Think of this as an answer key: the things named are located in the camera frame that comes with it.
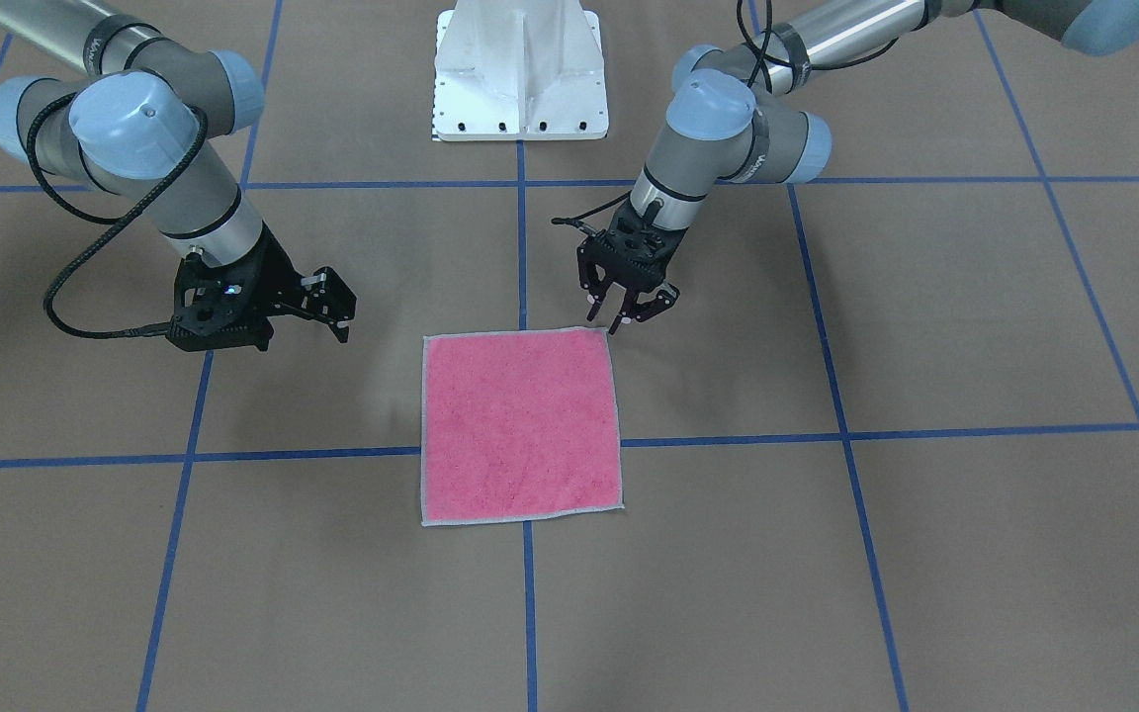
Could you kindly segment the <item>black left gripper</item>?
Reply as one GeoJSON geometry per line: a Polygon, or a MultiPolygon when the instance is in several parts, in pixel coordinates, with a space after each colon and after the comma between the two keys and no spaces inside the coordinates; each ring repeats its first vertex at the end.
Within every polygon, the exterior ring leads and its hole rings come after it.
{"type": "Polygon", "coordinates": [[[611,226],[604,229],[587,224],[583,216],[575,220],[575,229],[584,234],[575,257],[577,280],[589,303],[585,320],[597,319],[611,285],[625,289],[618,314],[611,321],[611,336],[620,325],[647,321],[667,311],[681,294],[667,281],[667,263],[683,231],[655,226],[659,208],[661,203],[650,203],[640,212],[633,204],[620,204],[611,226]],[[652,300],[642,302],[640,297],[647,293],[652,300]]]}

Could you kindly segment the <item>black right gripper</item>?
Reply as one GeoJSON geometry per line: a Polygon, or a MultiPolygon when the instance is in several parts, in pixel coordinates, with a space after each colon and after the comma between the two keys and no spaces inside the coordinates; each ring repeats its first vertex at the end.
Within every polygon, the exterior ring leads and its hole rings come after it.
{"type": "Polygon", "coordinates": [[[199,253],[182,257],[173,280],[173,316],[166,338],[199,352],[253,346],[267,351],[272,316],[320,321],[347,343],[357,296],[331,267],[300,275],[270,228],[262,226],[247,255],[229,265],[205,265],[199,253]]]}

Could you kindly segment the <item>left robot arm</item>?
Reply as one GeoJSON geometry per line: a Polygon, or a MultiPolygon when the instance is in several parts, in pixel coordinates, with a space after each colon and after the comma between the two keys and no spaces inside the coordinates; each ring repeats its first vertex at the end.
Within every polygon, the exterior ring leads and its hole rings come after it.
{"type": "Polygon", "coordinates": [[[1095,57],[1139,41],[1139,1],[823,1],[790,21],[765,13],[756,31],[740,23],[738,46],[693,46],[670,72],[667,108],[634,185],[607,203],[607,226],[562,218],[583,234],[575,265],[587,318],[597,319],[615,288],[611,332],[677,304],[667,265],[714,186],[804,185],[823,174],[831,128],[792,108],[788,95],[880,58],[937,21],[980,10],[1095,57]]]}

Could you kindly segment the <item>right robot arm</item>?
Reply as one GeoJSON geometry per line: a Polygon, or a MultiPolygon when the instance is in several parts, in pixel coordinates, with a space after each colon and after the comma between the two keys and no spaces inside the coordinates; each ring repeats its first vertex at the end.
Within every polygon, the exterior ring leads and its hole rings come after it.
{"type": "Polygon", "coordinates": [[[0,85],[0,147],[26,163],[69,215],[104,227],[55,276],[44,312],[92,341],[163,337],[189,352],[267,350],[274,316],[323,324],[349,341],[357,296],[330,267],[302,275],[210,147],[253,126],[265,89],[235,52],[194,52],[101,1],[0,1],[0,28],[81,72],[0,85]],[[178,252],[167,320],[114,330],[64,321],[64,284],[136,220],[178,252]]]}

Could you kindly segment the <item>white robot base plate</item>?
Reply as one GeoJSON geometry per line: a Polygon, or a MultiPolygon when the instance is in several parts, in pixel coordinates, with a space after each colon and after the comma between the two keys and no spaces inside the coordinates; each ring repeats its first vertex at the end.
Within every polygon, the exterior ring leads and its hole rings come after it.
{"type": "Polygon", "coordinates": [[[577,1],[458,1],[439,13],[431,138],[609,134],[601,21],[577,1]]]}

